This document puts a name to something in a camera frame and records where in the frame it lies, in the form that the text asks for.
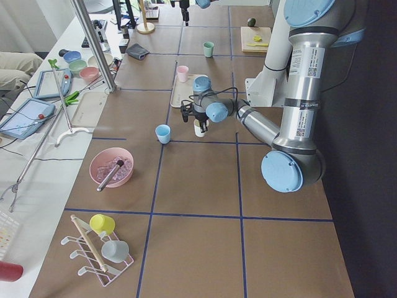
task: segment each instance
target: blue bowl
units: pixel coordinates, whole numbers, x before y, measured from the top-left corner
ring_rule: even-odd
[[[81,59],[81,54],[78,51],[71,51],[63,55],[63,59],[65,59],[66,62],[71,63],[76,60]]]

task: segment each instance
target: tablet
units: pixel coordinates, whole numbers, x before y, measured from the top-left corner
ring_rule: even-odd
[[[36,98],[27,99],[10,117],[0,124],[0,133],[25,139],[33,134],[49,116],[54,114],[55,105]]]
[[[56,71],[58,81],[61,84],[62,95],[65,96],[70,90],[72,73],[69,68],[62,68]],[[49,99],[59,97],[58,87],[52,70],[43,70],[40,72],[35,88],[34,98]]]

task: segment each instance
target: red cylinder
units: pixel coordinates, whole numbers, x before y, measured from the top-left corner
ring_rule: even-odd
[[[21,265],[0,261],[0,281],[16,281],[23,272]]]

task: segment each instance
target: brown tabletop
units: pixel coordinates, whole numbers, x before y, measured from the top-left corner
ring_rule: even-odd
[[[272,27],[269,7],[191,7],[189,27],[176,8],[161,6],[156,30],[133,33],[150,54],[126,56],[71,191],[31,297],[353,297],[323,186],[283,194],[261,175],[270,147],[234,118],[211,123],[204,138],[194,135],[169,105],[176,66],[207,75],[214,90],[255,78],[263,54],[241,51],[239,28],[255,17]],[[215,43],[213,58],[202,55],[203,41]],[[220,94],[220,97],[233,96]],[[280,123],[278,108],[259,109]],[[172,129],[161,145],[159,124]],[[123,186],[96,191],[89,177],[92,158],[109,147],[134,157],[132,178]],[[70,221],[94,214],[115,219],[135,262],[102,287],[94,274],[78,276],[84,258],[69,258],[78,237]]]

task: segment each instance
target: wooden stand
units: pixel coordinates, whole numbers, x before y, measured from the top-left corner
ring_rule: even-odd
[[[260,42],[254,40],[254,36],[259,35],[261,37]],[[266,53],[269,46],[250,46],[258,43],[263,45],[270,42],[272,31],[268,27],[241,27],[241,50],[243,52],[256,52]]]
[[[147,23],[147,21],[146,21],[146,11],[145,11],[145,5],[143,4],[143,0],[140,0],[140,6],[141,6],[141,10],[142,10],[143,24],[139,24],[136,27],[136,30],[141,34],[152,33],[156,27],[154,26],[154,24]]]

